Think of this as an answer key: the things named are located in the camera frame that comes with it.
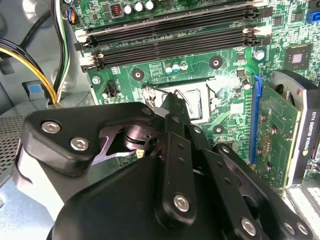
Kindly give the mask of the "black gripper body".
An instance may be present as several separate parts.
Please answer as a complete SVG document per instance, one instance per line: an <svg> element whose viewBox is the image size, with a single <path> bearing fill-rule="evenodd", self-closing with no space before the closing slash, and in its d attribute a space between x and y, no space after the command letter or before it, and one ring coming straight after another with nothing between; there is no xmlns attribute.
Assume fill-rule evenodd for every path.
<svg viewBox="0 0 320 240"><path fill-rule="evenodd" d="M162 225L156 217L161 192L162 162L146 157L73 195L51 229L53 240L249 240L242 225L224 227L221 207L210 196L203 175L193 171L196 218L179 228Z"/></svg>

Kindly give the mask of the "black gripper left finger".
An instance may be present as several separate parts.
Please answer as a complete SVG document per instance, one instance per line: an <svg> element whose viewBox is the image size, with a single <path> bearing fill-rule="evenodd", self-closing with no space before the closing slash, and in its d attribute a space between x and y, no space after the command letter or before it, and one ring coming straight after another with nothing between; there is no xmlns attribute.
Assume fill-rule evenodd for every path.
<svg viewBox="0 0 320 240"><path fill-rule="evenodd" d="M196 219L192 147L169 93L160 107L127 102L40 110L21 131L21 191L56 221L76 193L144 158L162 163L155 214L164 226L185 228Z"/></svg>

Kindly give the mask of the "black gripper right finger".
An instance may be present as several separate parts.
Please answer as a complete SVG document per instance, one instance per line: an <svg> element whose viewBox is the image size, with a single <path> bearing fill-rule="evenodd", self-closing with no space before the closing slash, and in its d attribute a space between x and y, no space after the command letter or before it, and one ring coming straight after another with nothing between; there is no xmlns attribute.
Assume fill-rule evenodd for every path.
<svg viewBox="0 0 320 240"><path fill-rule="evenodd" d="M191 124L187 104L176 97L174 113L183 120L195 165L209 182L226 240L312 240L308 225L233 150L212 147Z"/></svg>

